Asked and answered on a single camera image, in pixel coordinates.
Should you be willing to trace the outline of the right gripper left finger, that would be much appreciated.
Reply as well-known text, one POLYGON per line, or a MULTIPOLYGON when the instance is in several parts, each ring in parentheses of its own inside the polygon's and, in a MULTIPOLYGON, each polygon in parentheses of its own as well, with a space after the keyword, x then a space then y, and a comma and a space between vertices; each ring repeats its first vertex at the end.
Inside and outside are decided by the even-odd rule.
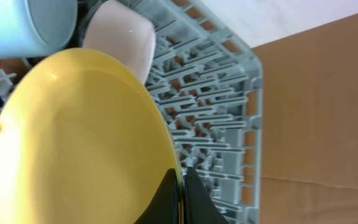
POLYGON ((179 224, 180 191, 175 169, 165 173, 154 197, 135 224, 179 224))

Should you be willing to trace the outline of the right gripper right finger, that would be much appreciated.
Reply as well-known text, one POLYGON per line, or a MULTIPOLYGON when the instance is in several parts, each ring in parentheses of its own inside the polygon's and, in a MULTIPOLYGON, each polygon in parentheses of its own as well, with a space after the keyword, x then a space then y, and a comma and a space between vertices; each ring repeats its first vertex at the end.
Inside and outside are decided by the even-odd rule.
POLYGON ((229 224, 214 205, 193 167, 187 168, 184 181, 184 224, 229 224))

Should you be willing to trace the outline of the yellow plate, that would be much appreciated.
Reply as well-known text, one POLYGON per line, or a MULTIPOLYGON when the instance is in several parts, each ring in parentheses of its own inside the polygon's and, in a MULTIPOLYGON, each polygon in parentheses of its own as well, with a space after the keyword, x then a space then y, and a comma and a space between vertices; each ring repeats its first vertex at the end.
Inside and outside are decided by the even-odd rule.
POLYGON ((134 223, 180 171, 154 100, 112 56, 63 50, 0 113, 0 223, 134 223))

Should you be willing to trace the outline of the white bowl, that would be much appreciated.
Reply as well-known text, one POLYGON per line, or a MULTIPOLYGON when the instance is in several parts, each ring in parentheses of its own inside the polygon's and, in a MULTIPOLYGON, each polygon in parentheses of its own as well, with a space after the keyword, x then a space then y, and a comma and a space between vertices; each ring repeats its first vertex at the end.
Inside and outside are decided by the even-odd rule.
POLYGON ((83 47, 104 52, 145 84, 156 46, 154 25, 115 0, 98 7, 86 28, 83 47))

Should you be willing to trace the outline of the light blue bowl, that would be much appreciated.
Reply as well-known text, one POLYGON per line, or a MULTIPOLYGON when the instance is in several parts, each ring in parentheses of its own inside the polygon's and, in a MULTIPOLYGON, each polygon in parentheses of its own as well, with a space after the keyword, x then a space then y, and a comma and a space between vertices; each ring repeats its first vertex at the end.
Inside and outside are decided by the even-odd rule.
POLYGON ((0 0, 0 59, 44 57, 64 49, 77 0, 0 0))

